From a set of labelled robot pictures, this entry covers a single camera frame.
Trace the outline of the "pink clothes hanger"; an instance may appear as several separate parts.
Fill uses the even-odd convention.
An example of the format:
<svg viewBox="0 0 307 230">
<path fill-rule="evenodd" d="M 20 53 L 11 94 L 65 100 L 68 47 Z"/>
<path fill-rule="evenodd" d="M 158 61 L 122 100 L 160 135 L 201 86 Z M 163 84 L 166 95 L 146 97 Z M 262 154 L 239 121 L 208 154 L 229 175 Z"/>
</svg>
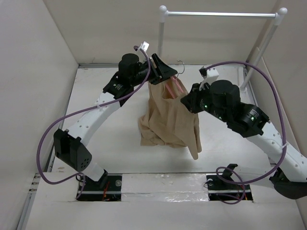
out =
<svg viewBox="0 0 307 230">
<path fill-rule="evenodd" d="M 180 63 L 182 64 L 183 70 L 182 70 L 181 72 L 178 72 L 176 76 L 172 76 L 170 79 L 171 79 L 172 83 L 177 87 L 177 90 L 178 90 L 180 93 L 184 93 L 185 90 L 182 89 L 182 87 L 181 87 L 181 85 L 180 85 L 180 83 L 179 83 L 179 81 L 178 81 L 178 77 L 179 77 L 179 75 L 181 75 L 181 74 L 183 74 L 183 73 L 185 72 L 185 63 L 184 63 L 182 60 L 179 60 L 179 59 L 177 60 L 177 62 L 180 62 Z M 171 95 L 171 97 L 172 97 L 173 99 L 175 99 L 175 98 L 177 97 L 176 94 L 175 94 L 175 90 L 172 89 L 172 88 L 169 86 L 168 83 L 167 83 L 165 86 L 166 86 L 166 88 L 167 88 L 169 94 Z"/>
</svg>

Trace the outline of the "beige t shirt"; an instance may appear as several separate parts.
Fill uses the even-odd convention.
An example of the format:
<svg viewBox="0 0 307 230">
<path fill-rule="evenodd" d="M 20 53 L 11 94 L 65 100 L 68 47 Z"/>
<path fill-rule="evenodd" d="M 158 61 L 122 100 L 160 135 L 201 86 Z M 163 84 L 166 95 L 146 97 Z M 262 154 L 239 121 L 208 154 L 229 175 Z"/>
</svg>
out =
<svg viewBox="0 0 307 230">
<path fill-rule="evenodd" d="M 187 147 L 194 160 L 202 151 L 199 117 L 186 109 L 180 99 L 188 94 L 180 93 L 168 79 L 157 85 L 148 84 L 149 100 L 145 115 L 138 120 L 142 146 L 169 146 L 171 148 Z M 175 90 L 176 98 L 169 94 L 166 84 Z"/>
</svg>

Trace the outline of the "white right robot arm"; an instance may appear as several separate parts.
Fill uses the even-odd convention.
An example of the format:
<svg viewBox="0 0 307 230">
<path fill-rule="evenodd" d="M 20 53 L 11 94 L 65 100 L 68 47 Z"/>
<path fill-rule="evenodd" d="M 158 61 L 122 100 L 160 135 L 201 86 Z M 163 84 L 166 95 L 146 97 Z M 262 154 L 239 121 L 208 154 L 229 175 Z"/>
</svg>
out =
<svg viewBox="0 0 307 230">
<path fill-rule="evenodd" d="M 289 199 L 307 195 L 307 159 L 286 141 L 285 129 L 278 133 L 269 117 L 257 106 L 241 102 L 239 87 L 228 80 L 192 85 L 181 103 L 193 114 L 207 112 L 227 128 L 258 146 L 275 162 L 259 177 L 243 178 L 237 164 L 229 164 L 217 177 L 226 188 L 268 180 L 276 192 Z"/>
</svg>

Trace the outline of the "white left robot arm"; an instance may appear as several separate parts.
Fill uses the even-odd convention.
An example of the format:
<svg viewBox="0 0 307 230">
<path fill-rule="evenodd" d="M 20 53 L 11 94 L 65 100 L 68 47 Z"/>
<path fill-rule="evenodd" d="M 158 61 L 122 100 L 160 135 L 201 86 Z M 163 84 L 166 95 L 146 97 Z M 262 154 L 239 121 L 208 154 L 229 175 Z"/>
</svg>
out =
<svg viewBox="0 0 307 230">
<path fill-rule="evenodd" d="M 177 71 L 164 63 L 157 54 L 140 61 L 136 54 L 124 54 L 118 70 L 103 88 L 95 107 L 66 130 L 58 129 L 54 135 L 55 155 L 79 173 L 90 179 L 96 190 L 107 184 L 107 172 L 92 160 L 86 146 L 99 127 L 131 97 L 134 87 L 143 82 L 157 85 L 176 75 Z"/>
</svg>

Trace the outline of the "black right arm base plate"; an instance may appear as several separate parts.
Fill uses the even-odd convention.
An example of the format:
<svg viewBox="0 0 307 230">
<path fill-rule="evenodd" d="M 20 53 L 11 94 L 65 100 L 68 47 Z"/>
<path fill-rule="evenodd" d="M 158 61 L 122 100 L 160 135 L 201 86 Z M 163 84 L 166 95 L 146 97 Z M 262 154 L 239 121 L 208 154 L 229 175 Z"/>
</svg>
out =
<svg viewBox="0 0 307 230">
<path fill-rule="evenodd" d="M 208 189 L 209 201 L 221 201 L 228 204 L 242 201 L 252 201 L 252 193 L 249 185 L 245 185 L 245 193 L 242 185 L 228 184 L 220 180 L 215 173 L 206 174 L 204 188 Z"/>
</svg>

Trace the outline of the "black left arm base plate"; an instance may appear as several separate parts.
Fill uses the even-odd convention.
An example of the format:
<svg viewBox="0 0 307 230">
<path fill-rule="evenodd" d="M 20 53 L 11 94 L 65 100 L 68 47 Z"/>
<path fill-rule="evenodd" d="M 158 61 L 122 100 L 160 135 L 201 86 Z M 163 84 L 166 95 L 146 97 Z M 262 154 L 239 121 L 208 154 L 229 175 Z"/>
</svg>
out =
<svg viewBox="0 0 307 230">
<path fill-rule="evenodd" d="M 105 179 L 104 185 L 100 188 L 96 182 L 86 177 L 85 187 L 81 192 L 82 179 L 78 179 L 79 182 L 77 190 L 77 200 L 90 202 L 90 201 L 102 201 L 102 202 L 117 202 L 121 201 L 121 186 L 122 186 L 122 174 L 109 174 Z"/>
</svg>

